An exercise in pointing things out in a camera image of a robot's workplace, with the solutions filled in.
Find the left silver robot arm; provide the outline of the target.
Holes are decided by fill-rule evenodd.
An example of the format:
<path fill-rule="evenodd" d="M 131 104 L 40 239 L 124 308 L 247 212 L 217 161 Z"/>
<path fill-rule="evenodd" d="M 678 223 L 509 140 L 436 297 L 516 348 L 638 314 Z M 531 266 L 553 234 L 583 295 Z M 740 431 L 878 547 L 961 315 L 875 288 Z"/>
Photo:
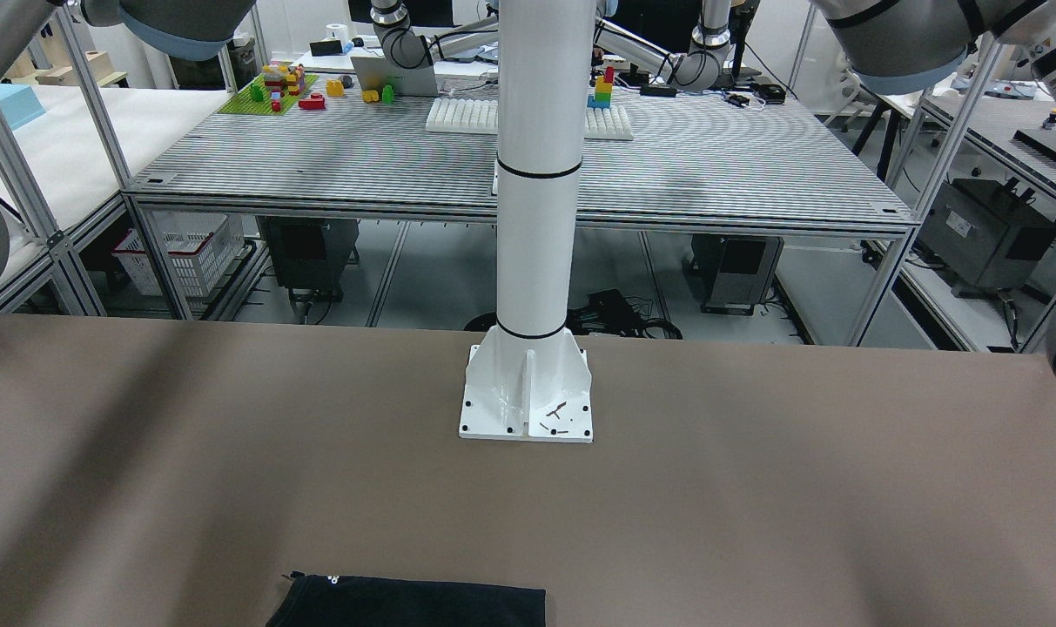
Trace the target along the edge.
<path fill-rule="evenodd" d="M 914 204 L 934 286 L 988 303 L 1056 377 L 1056 1 L 818 1 L 870 94 L 945 131 Z"/>

